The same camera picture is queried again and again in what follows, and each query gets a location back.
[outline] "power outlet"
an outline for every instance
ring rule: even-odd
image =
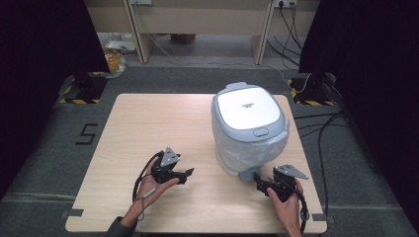
[[[275,0],[275,7],[280,8],[280,2],[284,2],[284,8],[294,8],[296,6],[296,0]]]

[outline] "person's right hand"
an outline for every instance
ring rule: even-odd
[[[295,179],[296,188],[303,192],[302,185],[298,179]],[[299,199],[296,194],[292,194],[286,202],[281,202],[277,193],[271,188],[268,188],[268,195],[275,206],[277,219],[283,225],[288,236],[299,237]]]

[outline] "person's left hand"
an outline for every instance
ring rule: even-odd
[[[142,178],[138,193],[136,194],[136,200],[132,203],[131,207],[126,213],[126,216],[124,216],[124,218],[121,220],[122,225],[133,226],[138,220],[138,217],[145,211],[146,208],[155,203],[167,189],[179,183],[179,179],[174,178],[164,184],[157,184],[151,175],[151,167],[153,167],[153,164],[156,162],[156,160],[157,157],[150,162],[150,165],[148,166],[147,171]],[[144,195],[149,192],[152,192],[152,194],[148,194],[147,197],[144,197]]]

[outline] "black curtain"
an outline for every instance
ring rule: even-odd
[[[418,13],[419,1],[320,1],[300,72],[337,77],[366,152],[419,232]]]
[[[63,81],[109,68],[83,0],[3,1],[0,34],[2,197],[35,147]]]

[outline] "black stand base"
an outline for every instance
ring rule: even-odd
[[[73,80],[63,94],[60,103],[63,104],[98,104],[108,79],[103,77],[90,77],[88,82],[80,83]]]
[[[310,83],[308,81],[304,88],[305,81],[306,78],[292,78],[289,80],[289,85],[293,88],[293,101],[296,104],[310,106],[333,106],[332,101],[328,98],[326,92],[324,91],[323,82]]]

